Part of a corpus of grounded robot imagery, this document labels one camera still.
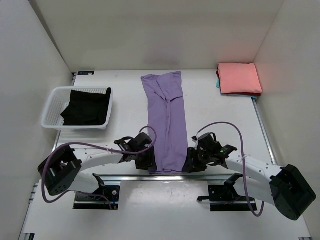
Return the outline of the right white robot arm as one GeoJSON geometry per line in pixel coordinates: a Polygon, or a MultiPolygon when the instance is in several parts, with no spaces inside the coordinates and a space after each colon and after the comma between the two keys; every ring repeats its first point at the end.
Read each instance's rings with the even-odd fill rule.
{"type": "Polygon", "coordinates": [[[256,211],[255,200],[268,203],[286,218],[296,221],[316,200],[316,194],[297,167],[264,163],[243,155],[232,145],[222,146],[213,132],[193,136],[195,147],[187,150],[183,172],[203,172],[221,166],[234,173],[223,183],[208,186],[208,195],[197,201],[210,201],[212,211],[231,211],[238,201],[249,200],[244,211],[256,211]]]}

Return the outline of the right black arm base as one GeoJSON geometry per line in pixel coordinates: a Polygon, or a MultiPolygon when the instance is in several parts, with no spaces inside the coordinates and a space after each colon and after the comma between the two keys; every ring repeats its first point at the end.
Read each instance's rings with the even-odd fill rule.
{"type": "Polygon", "coordinates": [[[197,202],[209,202],[211,212],[250,212],[244,193],[236,192],[235,184],[243,175],[235,173],[222,184],[209,184],[208,196],[198,196],[197,202]]]}

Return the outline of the purple t shirt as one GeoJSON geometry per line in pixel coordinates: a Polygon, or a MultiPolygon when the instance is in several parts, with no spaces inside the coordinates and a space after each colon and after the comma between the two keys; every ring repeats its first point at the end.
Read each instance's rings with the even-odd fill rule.
{"type": "Polygon", "coordinates": [[[150,174],[179,174],[185,164],[188,136],[182,74],[180,71],[141,77],[147,97],[148,126],[157,135],[154,144],[156,171],[150,174]]]}

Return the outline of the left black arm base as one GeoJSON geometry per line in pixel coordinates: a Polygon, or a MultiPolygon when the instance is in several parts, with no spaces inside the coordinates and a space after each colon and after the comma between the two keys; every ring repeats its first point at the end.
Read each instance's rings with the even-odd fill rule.
{"type": "Polygon", "coordinates": [[[119,182],[106,182],[97,175],[93,175],[99,188],[93,193],[76,192],[73,209],[75,210],[111,210],[119,209],[120,189],[119,182]]]}

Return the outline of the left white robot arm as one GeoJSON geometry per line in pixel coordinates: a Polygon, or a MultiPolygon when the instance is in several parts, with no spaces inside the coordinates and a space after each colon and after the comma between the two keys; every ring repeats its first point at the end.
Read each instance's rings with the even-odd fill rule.
{"type": "Polygon", "coordinates": [[[140,132],[136,137],[123,137],[114,143],[119,149],[82,142],[70,142],[59,146],[39,166],[42,178],[42,194],[60,198],[67,192],[89,194],[93,199],[104,195],[105,185],[96,173],[85,173],[88,169],[104,165],[116,165],[134,161],[142,170],[156,165],[155,143],[140,132]]]}

